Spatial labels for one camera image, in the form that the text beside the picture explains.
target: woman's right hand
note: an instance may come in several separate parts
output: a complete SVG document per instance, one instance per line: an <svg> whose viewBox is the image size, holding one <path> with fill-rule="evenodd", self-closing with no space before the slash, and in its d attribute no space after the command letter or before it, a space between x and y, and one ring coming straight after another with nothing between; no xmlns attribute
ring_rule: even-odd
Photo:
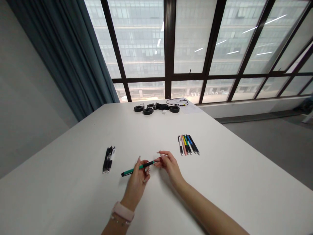
<svg viewBox="0 0 313 235"><path fill-rule="evenodd" d="M164 168L170 177L170 180L174 187L178 187L184 183L182 173L180 173L179 166L173 154L169 151L159 151L160 157L156 160L160 160L155 163L154 166Z"/></svg>

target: gray floor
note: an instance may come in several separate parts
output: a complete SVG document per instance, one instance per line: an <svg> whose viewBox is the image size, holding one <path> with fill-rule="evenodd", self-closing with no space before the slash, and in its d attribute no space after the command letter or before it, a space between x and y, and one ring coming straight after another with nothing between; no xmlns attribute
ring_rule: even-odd
<svg viewBox="0 0 313 235"><path fill-rule="evenodd" d="M313 190L313 119L303 115L224 124L226 128Z"/></svg>

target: window frame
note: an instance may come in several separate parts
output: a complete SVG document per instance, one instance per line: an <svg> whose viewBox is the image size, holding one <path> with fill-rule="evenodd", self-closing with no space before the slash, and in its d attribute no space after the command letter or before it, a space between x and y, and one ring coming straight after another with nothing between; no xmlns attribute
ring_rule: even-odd
<svg viewBox="0 0 313 235"><path fill-rule="evenodd" d="M110 33L111 41L113 44L113 49L115 52L117 64L119 67L119 71L121 74L121 78L118 79L112 79L113 83L123 83L125 93L127 96L128 102L131 102L131 96L130 96L130 91L128 87L128 83L136 83L136 82L158 82L158 81L164 81L165 82L165 99L170 99L171 98L171 83L172 81L184 81L184 80L203 80L202 84L202 90L200 93L200 99L199 99L199 104L202 104L204 93L205 93L205 88L208 80L214 80L214 79L228 79L228 78L233 78L235 81L233 82L233 85L230 89L228 98L225 102L241 102L245 100L238 100L238 101L233 101L232 98L234 96L234 93L237 89L237 86L240 82L241 78L261 78L264 77L265 79L259 86L257 92L255 93L254 97L252 100L255 100L257 96L259 95L261 89L263 88L264 84L268 80L269 77L290 77L281 90L278 92L276 98L286 98L290 96L283 96L280 97L281 94L284 92L284 90L287 88L287 86L290 84L290 82L293 80L294 77L296 76L308 76L312 75L313 72L306 72L306 73L300 73L301 67L305 64L305 62L309 59L309 57L313 54L313 45L311 48L307 51L305 56L302 58L300 63L297 65L295 70L292 73L286 73L286 71L273 71L276 64L278 63L279 59L282 57L284 51L288 47L289 43L291 42L292 38L296 34L297 30L299 29L300 25L304 21L306 15L308 12L313 8L313 1L310 1L306 7L306 9L303 11L303 14L301 17L297 20L295 27L292 29L292 32L285 42L284 45L280 46L280 53L278 57L275 59L275 62L273 63L270 72L266 74L243 74L244 70L247 66L247 63L250 59L250 56L253 52L253 49L258 41L258 38L262 32L262 29L264 27L264 24L266 23L266 20L271 12L271 9L274 5L275 1L272 0L267 0L266 4L264 5L263 11L261 13L261 16L258 21L258 27L255 30L249 46L246 50L246 53L244 55L244 58L242 60L242 63L239 68L238 74L234 75L210 75L209 76L209 71L212 63L212 58L215 50L215 45L217 42L217 37L219 33L219 29L221 26L221 21L226 5L226 0L218 0L215 8L215 13L214 13L214 18L213 18L213 24L211 28L211 33L210 33L210 38L208 41L208 47L206 51L206 56L204 60L204 66L203 66L203 71L202 73L174 73L174 49L175 49L175 25L176 25L176 0L164 0L164 61L165 61L165 76L164 77L150 77L150 78L126 78L125 71L124 71L124 66L121 58L121 54L119 51L118 43L117 43L117 38L112 22L112 17L108 5L108 0L101 0L103 12L105 15L105 19L108 25L108 30ZM307 43L307 45L303 48L301 52L305 50L305 48L310 44L310 42ZM307 96L307 95L302 95L301 93L305 90L305 88L310 84L310 82L313 80L312 79L301 89L301 91L294 96Z"/></svg>

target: forearm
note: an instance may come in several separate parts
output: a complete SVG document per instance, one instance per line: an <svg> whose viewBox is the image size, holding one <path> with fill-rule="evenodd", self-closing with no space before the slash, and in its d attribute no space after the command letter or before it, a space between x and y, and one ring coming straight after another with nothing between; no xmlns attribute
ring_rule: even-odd
<svg viewBox="0 0 313 235"><path fill-rule="evenodd" d="M248 233L221 209L206 199L186 181L176 184L175 189L197 219L212 235Z"/></svg>
<svg viewBox="0 0 313 235"><path fill-rule="evenodd" d="M108 224L104 228L101 235L124 235L130 225L126 224L126 220L113 213L114 219L110 218Z"/></svg>

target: blue curtain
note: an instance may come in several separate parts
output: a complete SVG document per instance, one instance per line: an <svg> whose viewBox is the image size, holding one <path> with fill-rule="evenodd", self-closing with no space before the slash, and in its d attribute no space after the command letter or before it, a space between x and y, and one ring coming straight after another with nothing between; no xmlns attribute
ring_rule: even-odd
<svg viewBox="0 0 313 235"><path fill-rule="evenodd" d="M7 0L78 121L119 102L83 0Z"/></svg>

